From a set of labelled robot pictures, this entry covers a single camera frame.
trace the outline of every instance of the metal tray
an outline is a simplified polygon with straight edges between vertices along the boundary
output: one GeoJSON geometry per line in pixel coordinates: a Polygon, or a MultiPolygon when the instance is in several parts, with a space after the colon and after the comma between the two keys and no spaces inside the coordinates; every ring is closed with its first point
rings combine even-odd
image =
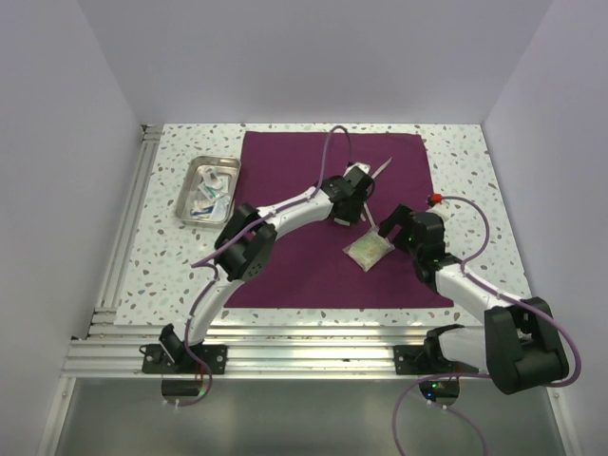
{"type": "Polygon", "coordinates": [[[228,157],[210,157],[206,155],[200,155],[195,157],[188,166],[186,172],[186,179],[181,186],[180,195],[178,196],[178,202],[175,206],[175,215],[178,216],[181,221],[188,225],[195,225],[201,227],[220,227],[226,220],[232,216],[232,212],[235,205],[235,189],[237,188],[238,172],[240,171],[240,160],[232,159],[228,157]],[[192,210],[192,203],[194,201],[194,195],[199,191],[197,188],[202,182],[202,172],[207,166],[213,166],[218,171],[219,175],[226,175],[229,177],[230,182],[228,183],[228,194],[230,195],[230,208],[226,214],[226,218],[220,221],[205,221],[194,218],[190,215],[192,210]]]}

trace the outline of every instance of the gray wall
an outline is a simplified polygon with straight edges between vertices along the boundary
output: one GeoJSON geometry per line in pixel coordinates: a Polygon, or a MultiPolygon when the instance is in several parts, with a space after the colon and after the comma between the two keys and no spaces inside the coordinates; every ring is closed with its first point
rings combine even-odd
{"type": "Polygon", "coordinates": [[[0,454],[35,454],[90,318],[138,123],[80,7],[0,2],[0,454]]]}
{"type": "Polygon", "coordinates": [[[605,0],[556,0],[484,124],[533,289],[582,351],[587,455],[608,447],[607,20],[605,0]]]}
{"type": "Polygon", "coordinates": [[[141,122],[481,122],[550,0],[79,0],[141,122]]]}

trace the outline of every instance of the plastic bag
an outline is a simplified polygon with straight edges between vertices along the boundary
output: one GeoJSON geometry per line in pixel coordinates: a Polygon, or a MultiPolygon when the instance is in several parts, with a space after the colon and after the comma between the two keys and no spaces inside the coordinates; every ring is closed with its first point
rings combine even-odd
{"type": "Polygon", "coordinates": [[[385,238],[378,236],[377,227],[374,226],[365,235],[345,248],[344,253],[354,259],[364,272],[367,272],[393,250],[395,250],[394,245],[385,238]]]}

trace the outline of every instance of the purple cloth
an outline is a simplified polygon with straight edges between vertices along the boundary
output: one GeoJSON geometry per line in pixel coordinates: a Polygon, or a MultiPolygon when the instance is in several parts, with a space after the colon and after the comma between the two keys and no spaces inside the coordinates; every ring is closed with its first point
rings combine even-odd
{"type": "MultiPolygon", "coordinates": [[[[318,179],[325,133],[247,132],[236,204],[276,204],[299,195],[318,179]]],[[[427,151],[422,139],[407,134],[352,135],[354,160],[371,172],[392,157],[376,179],[368,201],[376,223],[404,203],[426,210],[432,193],[427,151]]],[[[342,133],[332,138],[325,176],[344,174],[348,143],[342,133]]],[[[282,237],[266,270],[240,287],[226,307],[305,309],[420,309],[451,307],[452,302],[422,285],[411,258],[393,251],[363,270],[342,249],[370,229],[359,221],[350,227],[333,220],[311,223],[282,237]]]]}

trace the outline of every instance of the white table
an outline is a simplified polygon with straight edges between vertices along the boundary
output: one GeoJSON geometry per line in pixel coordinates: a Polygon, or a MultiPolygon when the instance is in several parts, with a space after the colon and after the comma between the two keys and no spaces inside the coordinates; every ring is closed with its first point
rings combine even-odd
{"type": "MultiPolygon", "coordinates": [[[[163,326],[184,318],[208,277],[190,263],[211,252],[217,229],[185,226],[175,201],[190,161],[197,155],[238,157],[246,131],[327,131],[326,123],[167,124],[149,177],[137,234],[119,294],[115,325],[163,326]]],[[[478,125],[345,124],[353,133],[411,133],[423,138],[434,190],[478,202],[491,224],[491,240],[471,268],[507,292],[529,295],[503,198],[478,125]]],[[[320,162],[321,151],[311,151],[320,162]]],[[[482,242],[483,225],[469,207],[453,205],[446,226],[448,250],[458,257],[482,242]]],[[[458,322],[478,325],[467,311],[449,309],[225,309],[214,325],[235,327],[433,327],[458,322]]]]}

